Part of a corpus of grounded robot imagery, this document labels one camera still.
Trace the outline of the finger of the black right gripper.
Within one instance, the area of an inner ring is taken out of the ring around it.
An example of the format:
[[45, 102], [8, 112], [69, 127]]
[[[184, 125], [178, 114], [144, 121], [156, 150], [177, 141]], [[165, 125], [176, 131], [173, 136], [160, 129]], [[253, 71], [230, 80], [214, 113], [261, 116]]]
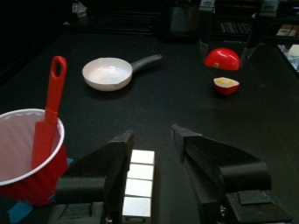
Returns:
[[262, 0], [258, 13], [254, 16], [246, 43], [241, 51], [240, 62], [245, 63], [253, 54], [257, 44], [267, 33], [267, 29], [276, 17], [279, 0]]
[[204, 59], [209, 48], [209, 33], [212, 25], [214, 0], [200, 0], [198, 7], [198, 32], [200, 32], [200, 57]]

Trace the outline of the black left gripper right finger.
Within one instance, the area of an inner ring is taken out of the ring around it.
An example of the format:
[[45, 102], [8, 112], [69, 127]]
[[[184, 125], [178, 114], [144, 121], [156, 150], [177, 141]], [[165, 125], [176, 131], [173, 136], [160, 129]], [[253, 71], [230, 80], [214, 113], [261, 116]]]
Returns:
[[288, 224], [272, 194], [267, 164], [242, 150], [172, 126], [188, 173], [200, 224]]

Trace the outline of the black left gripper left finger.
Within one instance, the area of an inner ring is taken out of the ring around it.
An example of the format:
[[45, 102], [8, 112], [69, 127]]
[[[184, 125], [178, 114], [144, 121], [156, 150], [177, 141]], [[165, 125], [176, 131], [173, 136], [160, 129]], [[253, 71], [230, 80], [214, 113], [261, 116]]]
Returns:
[[154, 153], [126, 130], [61, 175], [46, 224], [150, 224]]

